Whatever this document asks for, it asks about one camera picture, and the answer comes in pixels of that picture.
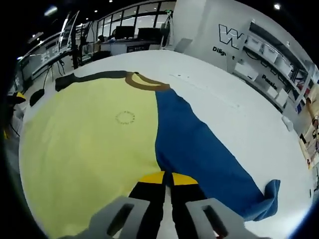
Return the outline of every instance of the ceiling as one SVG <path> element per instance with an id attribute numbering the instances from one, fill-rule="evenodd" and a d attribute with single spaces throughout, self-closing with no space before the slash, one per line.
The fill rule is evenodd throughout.
<path id="1" fill-rule="evenodd" d="M 25 32 L 31 37 L 32 34 L 43 31 L 43 37 L 48 37 L 60 31 L 63 21 L 70 10 L 80 10 L 78 23 L 84 23 L 86 22 L 86 18 L 89 18 L 89 20 L 100 19 L 120 8 L 142 1 L 143 0 L 113 0 L 113 2 L 109 2 L 109 0 L 37 1 L 36 9 L 29 14 L 31 25 L 26 26 Z M 302 4 L 300 1 L 289 0 L 263 0 L 262 2 L 256 0 L 238 1 L 257 9 L 279 23 L 291 33 L 308 52 L 312 60 L 319 65 L 319 56 L 316 54 L 316 52 L 319 52 L 318 41 L 312 36 L 316 9 L 309 7 L 310 0 L 303 0 Z M 274 10 L 273 4 L 275 2 L 279 2 L 282 5 L 280 11 Z M 52 4 L 57 6 L 57 13 L 51 17 L 44 17 L 43 13 Z"/>

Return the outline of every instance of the storage bin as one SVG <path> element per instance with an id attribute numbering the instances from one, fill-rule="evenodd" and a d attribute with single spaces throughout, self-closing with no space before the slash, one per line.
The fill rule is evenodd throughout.
<path id="1" fill-rule="evenodd" d="M 262 43 L 259 40 L 257 40 L 255 37 L 248 35 L 247 46 L 254 49 L 255 51 L 260 51 Z"/>
<path id="2" fill-rule="evenodd" d="M 272 97 L 275 98 L 278 95 L 278 92 L 272 86 L 269 86 L 267 93 Z"/>
<path id="3" fill-rule="evenodd" d="M 278 52 L 271 46 L 264 45 L 263 55 L 268 61 L 274 63 L 278 57 Z"/>
<path id="4" fill-rule="evenodd" d="M 243 64 L 237 63 L 235 66 L 235 71 L 247 76 L 251 81 L 255 81 L 259 75 L 259 73 L 246 62 Z"/>
<path id="5" fill-rule="evenodd" d="M 284 90 L 281 89 L 277 95 L 277 97 L 275 98 L 276 102 L 281 105 L 282 107 L 285 105 L 285 103 L 287 102 L 288 99 L 288 93 Z"/>
<path id="6" fill-rule="evenodd" d="M 277 65 L 278 69 L 285 74 L 289 75 L 293 67 L 290 65 L 290 62 L 284 59 L 282 56 L 277 57 L 275 65 Z"/>

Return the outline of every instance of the logo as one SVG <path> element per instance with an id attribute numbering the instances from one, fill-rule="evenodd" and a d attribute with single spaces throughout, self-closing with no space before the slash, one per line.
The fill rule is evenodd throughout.
<path id="1" fill-rule="evenodd" d="M 213 51 L 216 51 L 222 56 L 226 56 L 226 53 L 223 51 L 223 49 L 217 48 L 216 46 L 213 47 Z"/>
<path id="2" fill-rule="evenodd" d="M 239 50 L 239 42 L 244 37 L 244 34 L 241 33 L 238 35 L 238 31 L 234 28 L 228 29 L 227 26 L 219 24 L 219 41 L 228 45 L 231 42 L 231 46 Z"/>
<path id="3" fill-rule="evenodd" d="M 269 85 L 271 85 L 272 87 L 274 87 L 275 90 L 277 89 L 277 86 L 275 85 L 275 83 L 271 82 L 271 81 L 267 78 L 266 75 L 263 75 L 263 76 L 261 77 L 261 79 L 265 79 L 265 81 L 266 81 Z"/>
<path id="4" fill-rule="evenodd" d="M 131 124 L 135 121 L 135 114 L 129 111 L 123 111 L 115 116 L 115 120 L 120 124 Z"/>

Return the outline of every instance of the box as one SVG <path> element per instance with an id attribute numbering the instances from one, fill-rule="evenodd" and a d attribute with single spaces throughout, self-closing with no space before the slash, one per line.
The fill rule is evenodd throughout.
<path id="1" fill-rule="evenodd" d="M 276 102 L 281 105 L 282 107 L 285 105 L 285 103 L 287 102 L 288 99 L 288 93 L 284 90 L 281 89 L 279 91 L 279 94 L 277 95 L 277 97 L 275 98 Z"/>
<path id="2" fill-rule="evenodd" d="M 282 56 L 277 57 L 275 65 L 277 65 L 278 69 L 287 76 L 293 69 L 293 67 L 290 65 L 290 62 L 284 59 Z"/>
<path id="3" fill-rule="evenodd" d="M 269 86 L 267 90 L 268 95 L 270 95 L 272 98 L 275 98 L 278 95 L 278 92 L 273 88 L 272 86 Z"/>
<path id="4" fill-rule="evenodd" d="M 268 59 L 268 61 L 274 63 L 278 57 L 278 52 L 271 46 L 264 45 L 263 55 L 266 59 Z"/>
<path id="5" fill-rule="evenodd" d="M 243 64 L 237 63 L 235 66 L 235 71 L 240 74 L 247 76 L 251 81 L 255 81 L 259 75 L 254 68 L 252 68 L 248 63 L 244 62 Z"/>
<path id="6" fill-rule="evenodd" d="M 259 40 L 257 40 L 255 37 L 248 35 L 247 36 L 247 46 L 254 49 L 255 51 L 260 51 L 262 43 Z"/>

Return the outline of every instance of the white tabletop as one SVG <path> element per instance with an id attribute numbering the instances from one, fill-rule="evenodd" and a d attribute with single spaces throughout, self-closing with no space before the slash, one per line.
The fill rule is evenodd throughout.
<path id="1" fill-rule="evenodd" d="M 259 222 L 247 222 L 246 227 L 258 236 L 271 238 L 286 238 L 292 232 L 312 203 L 311 172 L 297 134 L 287 130 L 282 115 L 270 102 L 237 77 L 196 58 L 167 50 L 121 54 L 73 72 L 83 77 L 115 70 L 139 72 L 170 84 L 237 158 L 261 192 L 270 180 L 281 180 L 278 212 Z M 26 109 L 24 123 L 54 94 L 54 84 L 46 86 L 44 97 Z M 23 180 L 23 169 L 20 172 Z"/>

